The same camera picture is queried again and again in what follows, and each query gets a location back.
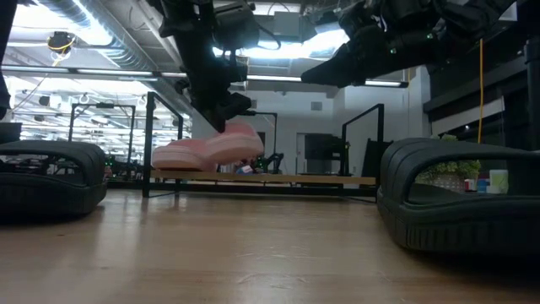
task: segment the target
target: air vent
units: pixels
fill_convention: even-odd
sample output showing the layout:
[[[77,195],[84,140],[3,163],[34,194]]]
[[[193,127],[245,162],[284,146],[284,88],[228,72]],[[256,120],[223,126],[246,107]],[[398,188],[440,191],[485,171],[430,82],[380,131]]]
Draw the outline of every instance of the air vent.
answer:
[[[322,101],[313,101],[311,102],[312,111],[322,111]]]

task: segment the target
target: yellow cable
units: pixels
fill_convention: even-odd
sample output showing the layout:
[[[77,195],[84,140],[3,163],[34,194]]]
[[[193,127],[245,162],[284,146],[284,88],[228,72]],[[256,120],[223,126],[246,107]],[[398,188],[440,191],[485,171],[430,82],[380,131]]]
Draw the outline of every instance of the yellow cable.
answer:
[[[75,42],[75,38],[73,38],[71,40],[71,42],[67,43],[65,46],[59,46],[59,47],[49,46],[49,50],[51,50],[51,51],[60,51],[60,50],[63,50],[65,48],[68,48],[68,47],[72,46],[74,42]]]
[[[478,143],[482,143],[483,120],[483,39],[480,40],[480,120],[478,121]]]

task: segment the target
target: wooden shelf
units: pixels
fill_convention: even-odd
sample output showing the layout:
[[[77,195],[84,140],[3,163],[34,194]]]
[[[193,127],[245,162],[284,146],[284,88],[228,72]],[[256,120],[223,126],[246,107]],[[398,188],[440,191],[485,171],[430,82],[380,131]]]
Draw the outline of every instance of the wooden shelf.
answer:
[[[374,186],[374,177],[346,177],[346,176],[291,176],[279,174],[240,175],[234,173],[217,172],[186,172],[186,171],[152,171],[153,178],[185,179],[185,180],[211,180],[211,181],[239,181],[239,182],[311,182],[324,184],[365,185]]]

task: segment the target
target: ceiling duct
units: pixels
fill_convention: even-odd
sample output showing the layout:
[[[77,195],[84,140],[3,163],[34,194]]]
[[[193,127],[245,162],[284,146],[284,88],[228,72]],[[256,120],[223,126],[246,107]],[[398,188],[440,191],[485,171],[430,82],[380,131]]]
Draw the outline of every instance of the ceiling duct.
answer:
[[[96,0],[39,0],[52,12],[73,21],[83,29],[96,28],[96,33],[107,33],[112,41],[99,52],[121,69],[153,71],[158,65],[129,35],[109,10]],[[172,85],[164,79],[147,83],[178,112],[191,112],[189,100],[179,96]]]

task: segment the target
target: white wall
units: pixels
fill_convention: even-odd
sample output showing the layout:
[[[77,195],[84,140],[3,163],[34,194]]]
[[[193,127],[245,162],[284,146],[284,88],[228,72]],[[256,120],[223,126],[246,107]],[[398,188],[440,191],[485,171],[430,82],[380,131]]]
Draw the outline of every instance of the white wall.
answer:
[[[341,126],[349,119],[358,116],[372,106],[385,105],[384,140],[398,140],[407,137],[408,113],[405,89],[375,87],[348,87],[344,89],[344,108],[335,114],[334,123]],[[361,176],[368,138],[376,140],[377,112],[373,111],[347,128],[349,149],[349,172]]]
[[[408,89],[348,87],[336,96],[334,133],[341,136],[341,125],[372,106],[385,105],[384,140],[396,141],[412,137],[429,137],[430,125],[423,104],[429,100],[429,75],[424,67],[416,70]],[[360,176],[364,166],[368,138],[376,140],[377,112],[373,111],[347,129],[349,172]]]
[[[257,100],[257,111],[278,113],[277,152],[285,153],[283,171],[294,174],[296,165],[296,139],[298,133],[328,133],[341,137],[342,125],[377,103],[385,105],[385,141],[409,137],[430,136],[430,125],[424,115],[423,103],[429,100],[429,75],[425,68],[417,70],[410,89],[348,87],[340,90],[334,99],[324,93],[250,91],[249,97]],[[322,111],[312,111],[311,102],[321,101]],[[240,117],[258,132],[266,134],[265,155],[273,152],[273,117]],[[348,127],[349,170],[356,176],[362,172],[368,138],[376,140],[377,113]],[[207,138],[215,134],[204,118],[193,114],[193,138]],[[338,163],[332,163],[338,171]]]
[[[505,110],[505,98],[501,97],[486,103],[483,107],[482,118],[490,117],[499,114]],[[459,128],[471,122],[476,122],[480,119],[480,106],[474,107],[448,117],[441,118],[432,123],[433,134],[442,134],[452,129]]]
[[[281,170],[294,174],[296,168],[297,133],[333,133],[333,99],[324,93],[287,93],[256,91],[247,95],[257,100],[257,111],[278,113],[278,136],[276,152],[285,153]],[[322,111],[312,111],[311,102],[322,101]],[[193,113],[193,138],[208,138],[216,131],[197,112]],[[273,153],[274,120],[272,116],[237,117],[235,120],[249,122],[258,132],[266,134],[265,155]]]

